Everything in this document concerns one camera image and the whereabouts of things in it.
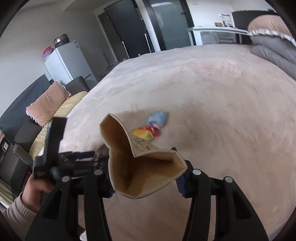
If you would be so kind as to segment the bare left hand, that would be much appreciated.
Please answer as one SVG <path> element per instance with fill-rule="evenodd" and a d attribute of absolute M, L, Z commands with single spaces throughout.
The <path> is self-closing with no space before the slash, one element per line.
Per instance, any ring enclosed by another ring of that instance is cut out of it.
<path fill-rule="evenodd" d="M 21 201 L 24 206 L 37 213 L 42 206 L 42 193 L 49 194 L 54 187 L 49 181 L 36 179 L 34 174 L 31 174 L 21 195 Z"/>

